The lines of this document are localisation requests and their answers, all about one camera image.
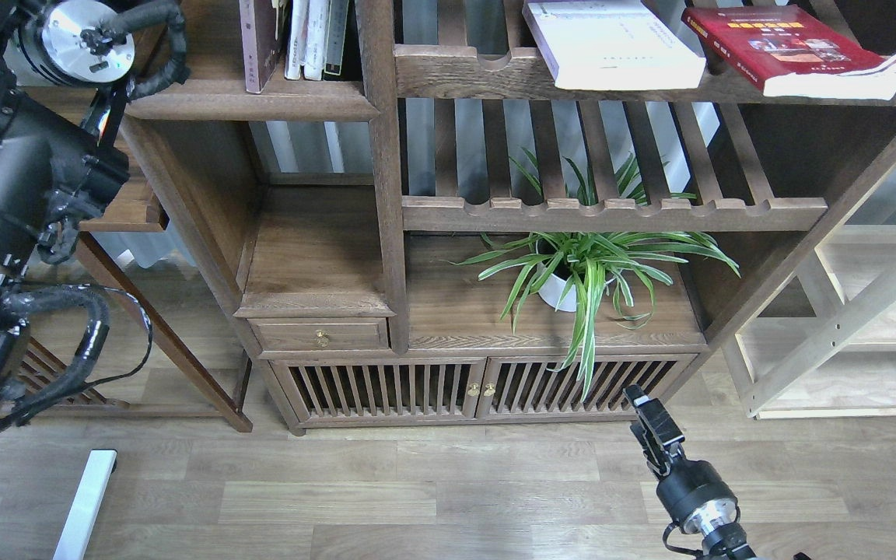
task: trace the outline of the red book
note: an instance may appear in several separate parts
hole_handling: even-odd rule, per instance
[[[889,100],[884,60],[796,6],[687,8],[683,22],[765,96]]]

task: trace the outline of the bookshelf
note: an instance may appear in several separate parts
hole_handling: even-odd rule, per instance
[[[896,163],[896,98],[766,100],[731,71],[705,75],[687,92],[558,91],[527,43],[515,15],[519,0],[502,0],[509,53],[498,57],[466,46],[461,0],[438,3],[440,45],[398,39],[398,1],[355,4],[362,82],[276,77],[266,93],[251,96],[241,78],[236,6],[187,0],[193,77],[135,103],[122,128],[296,435],[314,425],[626,418],[612,397],[620,387],[637,377],[654,396],[670,396]],[[867,3],[867,10],[842,11],[851,3],[832,0],[800,4],[851,30],[864,47],[888,51],[896,42],[896,3],[889,0]],[[426,196],[404,187],[411,149],[404,100],[418,97],[434,99],[438,145],[437,188]],[[490,187],[480,194],[461,195],[453,173],[458,98],[480,99],[483,110]],[[509,189],[506,152],[493,141],[505,138],[504,99],[530,101],[534,144],[545,155],[544,199]],[[605,194],[598,206],[580,206],[562,192],[550,100],[577,102],[590,167]],[[695,130],[691,103],[698,100],[715,103],[724,124],[710,145]],[[668,198],[643,102],[672,103],[696,201]],[[622,103],[650,206],[611,194],[598,103]],[[371,181],[308,175],[272,187],[247,125],[266,120],[367,121]],[[569,372],[544,366],[565,353],[569,319],[529,302],[525,324],[511,333],[495,319],[507,279],[477,283],[475,269],[447,264],[478,250],[473,235],[484,231],[680,229],[714,233],[743,276],[694,262],[671,271],[677,282],[661,294],[648,326],[627,331],[607,317],[597,354],[609,359],[596,365],[605,393],[590,411],[564,401],[551,406],[575,385]],[[278,336],[266,334],[266,325]],[[501,375],[511,394],[502,394]],[[547,414],[529,414],[543,403]]]

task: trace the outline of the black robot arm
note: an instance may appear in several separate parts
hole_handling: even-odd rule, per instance
[[[170,59],[136,82],[129,74],[131,32],[156,24],[168,26]],[[52,82],[96,89],[81,125],[17,86],[3,58],[12,42]],[[71,256],[79,221],[101,216],[128,180],[128,158],[114,148],[124,106],[187,77],[185,22],[174,0],[121,13],[99,0],[0,0],[0,407],[15,401],[10,422],[28,422],[84,386],[107,329],[106,302],[89,290],[22,290],[33,251],[51,264]],[[71,368],[35,396],[17,394],[10,379],[25,352],[30,316],[72,306],[89,310],[89,326]]]

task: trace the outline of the potted plant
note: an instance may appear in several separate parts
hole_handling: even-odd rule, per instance
[[[527,158],[537,171],[537,160],[525,149]],[[536,173],[531,173],[515,159],[511,159],[530,184],[541,192],[541,182]],[[568,157],[566,162],[572,167],[579,181],[575,196],[583,205],[597,203],[597,191],[593,174],[580,173],[579,167]],[[641,184],[638,163],[635,156],[629,156],[616,173],[618,192],[623,198],[633,198],[640,205],[646,205],[644,187]],[[566,184],[566,194],[573,196]],[[692,198],[690,194],[675,194],[679,198]],[[555,309],[576,313],[572,326],[572,340],[566,351],[565,361],[558,367],[568,368],[580,355],[577,379],[583,379],[583,395],[586,400],[593,383],[593,359],[597,340],[594,336],[595,319],[605,295],[609,295],[618,315],[625,319],[622,326],[640,329],[645,326],[656,309],[655,283],[672,285],[673,279],[653,263],[686,263],[681,255],[694,255],[719,260],[736,274],[739,265],[718,248],[717,242],[706,233],[695,231],[666,231],[665,233],[529,233],[516,241],[495,245],[485,234],[484,241],[490,250],[467,259],[458,265],[477,264],[511,254],[523,252],[520,256],[494,264],[479,274],[479,280],[511,268],[518,269],[516,280],[509,291],[507,302],[500,314],[504,319],[511,314],[511,324],[516,332],[520,308],[527,297],[538,294]],[[637,278],[648,291],[650,310],[636,315],[625,315],[625,308],[635,306],[630,278]]]

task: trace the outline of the shelf rail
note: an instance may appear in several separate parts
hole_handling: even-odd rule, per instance
[[[740,167],[744,192],[722,194],[721,182],[704,143],[694,107],[690,103],[670,103],[682,152],[690,171],[688,191],[694,201],[673,198],[663,169],[651,118],[644,103],[625,102],[634,153],[647,195],[647,205],[622,198],[616,187],[600,103],[577,102],[579,125],[586,146],[588,170],[597,185],[596,205],[585,206],[566,194],[562,177],[555,115],[551,103],[529,102],[534,133],[534,153],[540,170],[541,194],[512,188],[508,160],[506,120],[500,100],[483,100],[483,127],[486,138],[485,188],[466,185],[459,189],[459,146],[456,142],[455,113],[447,109],[452,100],[435,100],[434,195],[403,196],[404,229],[415,231],[804,231],[814,225],[828,207],[822,198],[776,196],[762,169],[753,139],[739,107],[733,103],[717,106],[721,134],[729,139]]]

